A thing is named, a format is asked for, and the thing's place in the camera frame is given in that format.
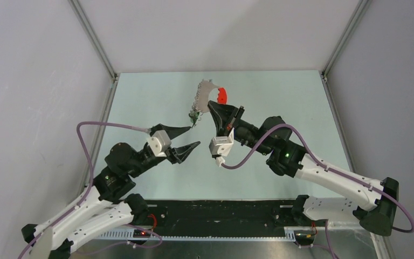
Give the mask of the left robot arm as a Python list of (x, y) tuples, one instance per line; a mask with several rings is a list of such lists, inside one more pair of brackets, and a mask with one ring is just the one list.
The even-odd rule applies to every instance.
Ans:
[[(105, 157), (106, 167), (94, 175), (91, 156), (81, 135), (85, 125), (109, 126), (143, 132), (149, 137), (143, 148), (135, 150), (125, 142), (115, 144)], [(140, 194), (132, 194), (134, 178), (164, 161), (181, 164), (200, 145), (199, 141), (174, 148), (172, 140), (191, 128), (157, 124), (142, 128), (124, 124), (83, 121), (76, 131), (90, 167), (89, 181), (82, 193), (56, 216), (41, 224), (22, 228), (26, 247), (20, 253), (36, 255), (36, 247), (47, 241), (43, 258), (69, 258), (85, 243), (116, 227), (141, 225), (150, 218), (148, 204)]]

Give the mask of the green key tag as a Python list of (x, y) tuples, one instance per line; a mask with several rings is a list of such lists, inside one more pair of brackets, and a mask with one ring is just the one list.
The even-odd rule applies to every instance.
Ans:
[(195, 112), (190, 112), (189, 114), (188, 114), (188, 116), (189, 116), (189, 118), (190, 118), (190, 121), (191, 121), (191, 123), (192, 123), (192, 125), (191, 125), (191, 127), (193, 128), (193, 127), (195, 127), (196, 125), (197, 125), (197, 123), (198, 123), (198, 121), (199, 121), (199, 118), (200, 118), (200, 116), (201, 116), (202, 114), (201, 114), (201, 112), (197, 112), (197, 111), (195, 111)]

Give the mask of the metal key holder red handle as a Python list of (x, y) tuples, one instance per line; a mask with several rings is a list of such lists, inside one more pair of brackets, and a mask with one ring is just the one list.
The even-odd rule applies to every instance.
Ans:
[(191, 107), (191, 112), (207, 113), (210, 112), (208, 102), (210, 93), (217, 90), (216, 102), (219, 104), (227, 104), (227, 92), (224, 87), (215, 85), (212, 80), (202, 80), (198, 86), (195, 95), (195, 100)]

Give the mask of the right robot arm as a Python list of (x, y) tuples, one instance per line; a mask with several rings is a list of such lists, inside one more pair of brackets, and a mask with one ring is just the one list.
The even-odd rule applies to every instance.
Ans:
[(376, 180), (334, 166), (316, 156), (301, 134), (280, 116), (265, 119), (260, 127), (242, 119), (243, 107), (208, 102), (216, 127), (209, 149), (219, 167), (237, 169), (255, 152), (266, 155), (267, 166), (278, 176), (309, 181), (342, 195), (343, 208), (322, 209), (321, 203), (299, 198), (292, 220), (304, 226), (309, 221), (328, 219), (358, 222), (365, 230), (390, 236), (397, 210), (399, 183), (395, 179)]

